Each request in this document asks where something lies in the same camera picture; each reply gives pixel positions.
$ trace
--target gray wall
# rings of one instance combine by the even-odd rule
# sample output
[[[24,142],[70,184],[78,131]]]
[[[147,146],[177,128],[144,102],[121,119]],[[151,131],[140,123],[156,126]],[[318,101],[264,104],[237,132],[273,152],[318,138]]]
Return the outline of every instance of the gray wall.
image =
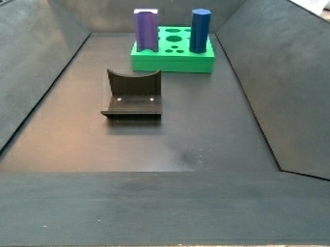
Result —
[[[245,0],[58,0],[93,32],[132,32],[133,9],[159,9],[161,25],[191,25],[191,10],[211,9],[209,31],[220,27]]]
[[[56,0],[0,6],[0,150],[34,107],[89,31]]]
[[[247,0],[217,36],[282,170],[330,178],[330,24]]]

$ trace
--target black holder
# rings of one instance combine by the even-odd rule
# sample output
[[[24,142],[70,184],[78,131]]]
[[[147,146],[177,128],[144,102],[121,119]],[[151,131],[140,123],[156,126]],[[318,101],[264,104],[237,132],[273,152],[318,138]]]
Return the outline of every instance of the black holder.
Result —
[[[110,117],[159,117],[161,107],[161,71],[145,76],[125,76],[109,69],[108,80],[110,100],[106,111],[100,113]]]

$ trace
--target bin floor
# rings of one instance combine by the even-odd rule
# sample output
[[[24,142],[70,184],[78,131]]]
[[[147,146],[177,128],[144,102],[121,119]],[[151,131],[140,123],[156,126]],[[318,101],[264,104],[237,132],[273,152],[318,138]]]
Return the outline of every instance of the bin floor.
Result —
[[[108,121],[106,69],[132,72],[133,34],[93,34],[0,157],[1,172],[276,171],[213,35],[212,73],[163,73],[159,123]]]

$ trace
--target purple cylinder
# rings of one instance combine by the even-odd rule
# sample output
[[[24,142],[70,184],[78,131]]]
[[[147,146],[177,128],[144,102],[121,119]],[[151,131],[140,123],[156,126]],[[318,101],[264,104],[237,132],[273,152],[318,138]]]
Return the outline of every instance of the purple cylinder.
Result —
[[[159,11],[135,10],[136,50],[159,51]]]

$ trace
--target hole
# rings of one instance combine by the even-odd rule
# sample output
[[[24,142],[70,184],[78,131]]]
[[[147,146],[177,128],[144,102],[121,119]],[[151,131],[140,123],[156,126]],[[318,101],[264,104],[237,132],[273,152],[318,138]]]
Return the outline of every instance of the hole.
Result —
[[[168,28],[168,29],[164,29],[167,32],[169,33],[179,33],[180,30],[179,29],[173,29],[173,28]]]
[[[179,36],[168,36],[165,40],[171,42],[179,42],[181,41],[181,38]]]

